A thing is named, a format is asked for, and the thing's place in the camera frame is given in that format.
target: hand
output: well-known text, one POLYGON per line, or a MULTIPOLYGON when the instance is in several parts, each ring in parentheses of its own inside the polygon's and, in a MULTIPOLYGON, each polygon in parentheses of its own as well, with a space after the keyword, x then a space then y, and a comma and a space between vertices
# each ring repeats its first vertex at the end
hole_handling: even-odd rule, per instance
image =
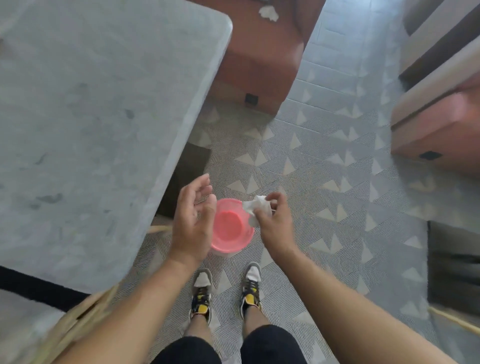
POLYGON ((215 212, 216 196, 212 194, 208 173, 183 187, 173 219, 172 245, 168 257, 188 268, 197 269, 212 245, 215 212), (206 195, 207 199, 198 203, 206 195))
POLYGON ((292 214, 287 204, 287 196, 280 192, 272 192, 266 198, 274 211, 272 217, 260 209, 253 212, 260 224, 260 235, 270 256, 276 263, 283 257, 298 250, 293 233, 292 214))

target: forearm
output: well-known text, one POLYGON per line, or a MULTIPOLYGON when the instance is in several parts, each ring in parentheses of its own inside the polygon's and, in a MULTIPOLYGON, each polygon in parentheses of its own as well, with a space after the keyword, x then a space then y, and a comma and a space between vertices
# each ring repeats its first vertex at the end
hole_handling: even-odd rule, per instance
POLYGON ((302 252, 292 252, 278 264, 340 363, 455 363, 302 252))
POLYGON ((125 299, 60 364, 140 364, 196 267, 170 259, 125 299))

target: brown sofa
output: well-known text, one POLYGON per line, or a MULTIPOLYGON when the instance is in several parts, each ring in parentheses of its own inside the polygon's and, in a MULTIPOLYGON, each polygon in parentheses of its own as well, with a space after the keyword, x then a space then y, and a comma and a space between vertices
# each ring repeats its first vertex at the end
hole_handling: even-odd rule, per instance
POLYGON ((233 32, 210 95, 275 115, 297 75, 303 50, 325 0, 272 0, 277 22, 255 0, 193 0, 227 14, 233 32))

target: person's left hand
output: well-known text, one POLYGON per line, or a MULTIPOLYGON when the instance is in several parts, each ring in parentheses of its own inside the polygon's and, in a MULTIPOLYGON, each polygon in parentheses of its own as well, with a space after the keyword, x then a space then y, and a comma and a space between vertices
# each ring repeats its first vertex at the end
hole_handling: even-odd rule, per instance
POLYGON ((212 245, 215 212, 216 196, 212 194, 208 173, 183 187, 173 219, 169 258, 189 268, 197 269, 212 245), (207 199, 198 203, 198 200, 206 195, 208 195, 207 199))

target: white crumpled tissue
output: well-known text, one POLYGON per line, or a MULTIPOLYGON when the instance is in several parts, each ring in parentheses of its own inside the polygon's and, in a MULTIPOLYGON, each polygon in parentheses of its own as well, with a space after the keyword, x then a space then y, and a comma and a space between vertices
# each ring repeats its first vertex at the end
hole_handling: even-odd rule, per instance
POLYGON ((268 18, 272 22, 276 22, 278 20, 278 14, 272 5, 265 5, 258 11, 258 13, 262 18, 268 18))
POLYGON ((253 228, 259 228, 260 227, 260 225, 258 223, 258 220, 255 217, 255 214, 253 213, 253 210, 255 210, 256 208, 261 209, 268 216, 273 216, 272 208, 270 207, 270 201, 265 200, 265 197, 266 196, 255 196, 253 198, 253 200, 243 201, 241 203, 245 212, 250 214, 250 217, 248 219, 248 223, 253 228))

